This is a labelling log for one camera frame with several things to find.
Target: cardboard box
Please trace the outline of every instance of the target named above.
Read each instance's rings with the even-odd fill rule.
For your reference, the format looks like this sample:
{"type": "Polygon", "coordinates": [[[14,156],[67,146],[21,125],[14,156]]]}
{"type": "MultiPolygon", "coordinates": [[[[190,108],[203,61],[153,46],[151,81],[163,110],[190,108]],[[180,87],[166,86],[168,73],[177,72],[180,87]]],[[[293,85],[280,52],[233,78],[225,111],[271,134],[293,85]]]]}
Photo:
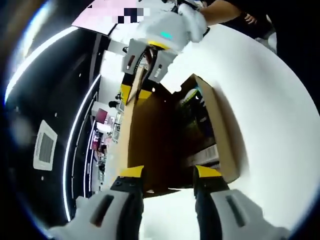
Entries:
{"type": "MultiPolygon", "coordinates": [[[[130,94],[136,92],[143,72],[142,68],[138,68],[130,94]]],[[[170,192],[168,188],[192,185],[192,174],[184,161],[197,152],[181,144],[183,139],[178,134],[179,123],[174,117],[177,101],[195,85],[201,89],[215,138],[214,142],[204,140],[197,144],[196,151],[216,143],[224,179],[230,183],[239,177],[215,91],[205,81],[192,75],[181,86],[180,92],[165,94],[164,87],[159,84],[148,98],[132,100],[124,107],[118,140],[118,172],[144,165],[145,192],[153,190],[155,195],[166,194],[170,192]]]]}

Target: box flap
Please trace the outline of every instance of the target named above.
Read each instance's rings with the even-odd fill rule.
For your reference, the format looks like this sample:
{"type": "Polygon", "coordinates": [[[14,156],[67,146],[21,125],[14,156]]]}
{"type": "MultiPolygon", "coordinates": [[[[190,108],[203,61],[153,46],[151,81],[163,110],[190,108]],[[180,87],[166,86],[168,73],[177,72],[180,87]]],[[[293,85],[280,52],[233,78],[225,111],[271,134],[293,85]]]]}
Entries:
{"type": "Polygon", "coordinates": [[[215,141],[217,144],[220,170],[224,180],[228,183],[239,177],[239,171],[232,152],[231,142],[225,126],[225,122],[218,104],[215,90],[198,76],[194,76],[198,86],[202,90],[208,115],[212,124],[215,141]]]}
{"type": "MultiPolygon", "coordinates": [[[[139,82],[142,80],[144,69],[139,67],[136,71],[136,75],[131,87],[131,90],[128,94],[128,99],[135,94],[136,90],[138,89],[139,82]]],[[[121,123],[121,130],[118,139],[118,163],[117,163],[117,175],[128,168],[128,151],[129,151],[129,140],[130,140],[130,129],[134,114],[134,108],[136,105],[136,101],[132,100],[127,105],[124,106],[124,112],[122,123],[121,123]]]]}
{"type": "Polygon", "coordinates": [[[145,190],[166,191],[181,169],[175,158],[172,105],[155,94],[135,107],[130,129],[128,167],[144,165],[145,190]]]}

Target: black sleeve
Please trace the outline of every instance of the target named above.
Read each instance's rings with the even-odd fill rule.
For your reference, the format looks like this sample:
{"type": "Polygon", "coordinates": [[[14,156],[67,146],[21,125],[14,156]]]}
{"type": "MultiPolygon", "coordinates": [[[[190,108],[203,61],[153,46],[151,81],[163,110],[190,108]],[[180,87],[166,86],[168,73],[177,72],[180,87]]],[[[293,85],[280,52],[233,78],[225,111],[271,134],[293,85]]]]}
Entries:
{"type": "Polygon", "coordinates": [[[254,17],[261,17],[267,15],[266,0],[224,0],[238,7],[246,14],[254,17]]]}

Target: person's arm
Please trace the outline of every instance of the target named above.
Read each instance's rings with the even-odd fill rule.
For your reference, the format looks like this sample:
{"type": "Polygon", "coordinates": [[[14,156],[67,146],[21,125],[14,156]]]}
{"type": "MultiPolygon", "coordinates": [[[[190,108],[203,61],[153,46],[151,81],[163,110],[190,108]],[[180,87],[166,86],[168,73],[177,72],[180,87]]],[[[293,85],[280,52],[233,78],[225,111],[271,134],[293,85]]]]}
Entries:
{"type": "Polygon", "coordinates": [[[210,6],[200,9],[208,26],[228,22],[240,16],[241,10],[224,0],[216,0],[210,6]]]}

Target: pink sign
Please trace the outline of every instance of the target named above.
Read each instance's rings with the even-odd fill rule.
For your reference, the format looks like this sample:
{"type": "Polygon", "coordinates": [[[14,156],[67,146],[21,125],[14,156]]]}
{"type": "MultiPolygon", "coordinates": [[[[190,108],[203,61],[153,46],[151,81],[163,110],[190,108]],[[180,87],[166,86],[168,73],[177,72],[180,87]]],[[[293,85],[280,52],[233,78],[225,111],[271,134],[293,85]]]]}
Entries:
{"type": "Polygon", "coordinates": [[[99,108],[98,112],[95,115],[95,120],[97,123],[105,124],[108,112],[99,108]]]}
{"type": "MultiPolygon", "coordinates": [[[[137,8],[137,0],[94,0],[72,23],[73,26],[107,35],[124,16],[124,8],[137,8]]],[[[126,16],[125,23],[130,23],[126,16]]]]}

